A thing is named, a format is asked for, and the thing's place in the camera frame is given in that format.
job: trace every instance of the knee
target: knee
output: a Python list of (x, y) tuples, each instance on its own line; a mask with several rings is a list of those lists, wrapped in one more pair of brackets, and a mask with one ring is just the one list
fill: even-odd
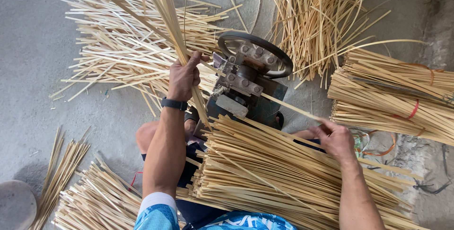
[(146, 154), (156, 132), (158, 121), (144, 123), (136, 132), (136, 143), (141, 154)]

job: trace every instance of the pile of bamboo strips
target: pile of bamboo strips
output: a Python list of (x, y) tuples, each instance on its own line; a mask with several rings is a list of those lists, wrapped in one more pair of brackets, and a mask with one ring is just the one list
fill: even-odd
[(454, 146), (452, 80), (454, 72), (355, 49), (332, 75), (332, 120)]
[[(184, 53), (184, 59), (186, 59), (187, 48), (211, 55), (213, 51), (219, 51), (217, 34), (231, 30), (209, 24), (227, 18), (226, 12), (231, 9), (215, 15), (207, 15), (198, 11), (208, 9), (208, 6), (216, 8), (220, 6), (198, 0), (187, 0), (195, 4), (188, 5), (185, 11), (184, 8), (174, 8), (172, 3), (172, 7), (165, 6), (167, 9), (174, 8), (176, 11), (172, 34), (177, 31), (183, 33), (183, 41), (179, 41), (177, 47), (172, 43), (174, 38), (169, 38), (172, 35), (165, 23), (168, 18), (162, 17), (162, 13), (151, 0), (62, 1), (73, 7), (66, 13), (67, 15), (84, 16), (84, 18), (70, 16), (66, 18), (75, 20), (78, 24), (77, 30), (87, 36), (78, 39), (77, 44), (85, 46), (80, 52), (81, 57), (74, 59), (77, 63), (70, 66), (75, 68), (76, 74), (62, 80), (71, 83), (51, 97), (77, 82), (88, 84), (68, 101), (93, 83), (115, 83), (118, 86), (112, 90), (123, 87), (139, 90), (154, 116), (156, 113), (149, 100), (161, 110), (159, 100), (168, 92), (169, 67), (175, 60), (183, 57), (179, 54)], [(183, 45), (186, 51), (178, 49)], [(207, 99), (212, 93), (217, 79), (216, 73), (219, 71), (208, 64), (200, 65), (198, 68), (201, 83), (197, 89), (205, 93), (201, 93), (197, 99)], [(190, 104), (195, 105), (195, 100), (191, 100)]]
[(60, 193), (60, 205), (52, 221), (55, 226), (64, 230), (134, 228), (142, 194), (97, 159), (103, 171), (91, 162), (88, 170), (77, 172), (82, 177), (80, 185)]
[[(314, 230), (339, 228), (341, 174), (325, 153), (293, 142), (291, 134), (245, 119), (251, 126), (219, 116), (207, 133), (209, 150), (193, 177), (193, 185), (178, 189), (177, 198), (224, 210), (246, 210), (282, 216), (295, 226)], [(406, 169), (371, 164), (421, 179)], [(424, 229), (400, 211), (411, 205), (391, 191), (402, 192), (407, 181), (364, 168), (366, 183), (387, 229)]]
[(385, 17), (384, 13), (374, 21), (367, 14), (379, 6), (367, 10), (363, 0), (274, 0), (277, 5), (273, 43), (279, 43), (293, 60), (294, 74), (301, 85), (313, 80), (318, 74), (325, 88), (330, 67), (339, 67), (338, 54), (366, 29)]
[(78, 142), (71, 142), (66, 147), (65, 154), (57, 167), (52, 180), (49, 182), (52, 172), (54, 171), (55, 164), (60, 154), (61, 146), (64, 141), (65, 134), (60, 134), (60, 128), (57, 129), (55, 135), (54, 146), (50, 156), (47, 175), (44, 180), (41, 198), (38, 202), (38, 213), (35, 221), (30, 227), (30, 230), (40, 230), (49, 218), (50, 213), (57, 205), (60, 192), (65, 188), (68, 181), (71, 179), (77, 165), (87, 152), (90, 145), (85, 144), (82, 140)]

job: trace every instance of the forearm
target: forearm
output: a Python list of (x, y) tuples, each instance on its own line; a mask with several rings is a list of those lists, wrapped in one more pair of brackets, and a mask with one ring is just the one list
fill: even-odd
[(341, 230), (384, 230), (384, 224), (356, 159), (340, 164), (342, 193), (339, 211)]
[(175, 198), (183, 172), (186, 149), (184, 111), (164, 107), (144, 164), (144, 197), (163, 192)]

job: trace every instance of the white sleeve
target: white sleeve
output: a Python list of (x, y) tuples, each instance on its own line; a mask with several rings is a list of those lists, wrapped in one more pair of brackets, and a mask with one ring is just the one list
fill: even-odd
[(177, 203), (175, 202), (175, 199), (171, 197), (170, 195), (162, 192), (155, 192), (147, 195), (142, 200), (142, 204), (140, 204), (140, 209), (138, 215), (142, 213), (145, 209), (147, 209), (150, 206), (153, 206), (155, 204), (165, 204), (169, 205), (171, 208), (177, 211)]

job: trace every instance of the man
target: man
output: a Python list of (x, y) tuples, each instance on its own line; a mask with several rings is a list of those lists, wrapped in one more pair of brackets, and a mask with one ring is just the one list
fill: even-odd
[[(171, 66), (167, 99), (177, 105), (191, 98), (191, 87), (200, 83), (196, 68), (200, 60), (208, 60), (208, 57), (196, 51), (186, 66), (182, 67), (179, 62)], [(322, 119), (320, 122), (321, 126), (312, 126), (296, 135), (305, 139), (318, 138), (321, 147), (340, 164), (340, 229), (384, 230), (383, 221), (356, 159), (352, 135), (347, 128), (331, 121)], [(177, 186), (184, 186), (185, 181), (188, 181), (185, 157), (190, 156), (195, 149), (200, 149), (197, 145), (185, 145), (185, 137), (193, 131), (194, 124), (195, 121), (191, 119), (184, 121), (184, 109), (164, 106), (159, 122), (147, 123), (137, 132), (138, 146), (145, 160), (144, 200), (134, 229), (179, 229), (177, 205), (188, 224), (184, 229), (296, 229), (285, 219), (275, 215), (246, 211), (228, 212), (187, 201), (175, 201)], [(252, 226), (248, 222), (238, 226), (241, 224), (238, 222), (245, 216), (262, 220), (252, 221)]]

